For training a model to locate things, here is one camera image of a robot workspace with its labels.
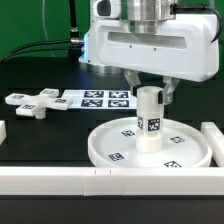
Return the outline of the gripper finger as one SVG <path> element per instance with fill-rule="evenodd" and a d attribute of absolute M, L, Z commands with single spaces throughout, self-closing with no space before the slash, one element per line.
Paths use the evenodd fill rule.
<path fill-rule="evenodd" d="M 130 86 L 130 91 L 133 96 L 137 95 L 137 89 L 140 87 L 141 82 L 138 76 L 138 72 L 134 70 L 125 70 L 124 76 Z"/>

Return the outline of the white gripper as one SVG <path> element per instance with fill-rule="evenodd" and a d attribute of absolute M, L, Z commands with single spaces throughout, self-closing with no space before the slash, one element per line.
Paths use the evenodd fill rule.
<path fill-rule="evenodd" d="M 217 73 L 216 26 L 213 15 L 182 14 L 161 22 L 154 34 L 132 33 L 125 21 L 100 19 L 86 35 L 86 59 L 92 64 L 168 76 L 163 78 L 158 103 L 171 104 L 179 79 L 202 82 Z"/>

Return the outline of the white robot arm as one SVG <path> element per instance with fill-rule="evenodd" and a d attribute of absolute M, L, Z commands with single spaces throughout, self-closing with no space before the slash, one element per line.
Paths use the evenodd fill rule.
<path fill-rule="evenodd" d="M 202 82 L 219 69 L 220 14 L 178 0 L 90 0 L 90 28 L 79 62 L 106 73 L 122 69 L 132 88 L 139 72 L 160 75 L 159 102 L 173 101 L 179 81 Z"/>

